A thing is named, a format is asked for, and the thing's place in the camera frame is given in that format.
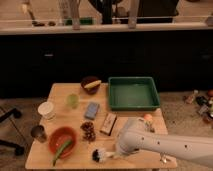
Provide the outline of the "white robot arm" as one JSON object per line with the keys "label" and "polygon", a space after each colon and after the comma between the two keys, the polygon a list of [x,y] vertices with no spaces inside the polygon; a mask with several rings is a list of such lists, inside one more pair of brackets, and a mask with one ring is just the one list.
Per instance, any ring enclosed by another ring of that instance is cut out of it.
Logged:
{"label": "white robot arm", "polygon": [[213,138],[157,134],[143,118],[129,118],[118,133],[116,153],[129,156],[148,150],[213,168]]}

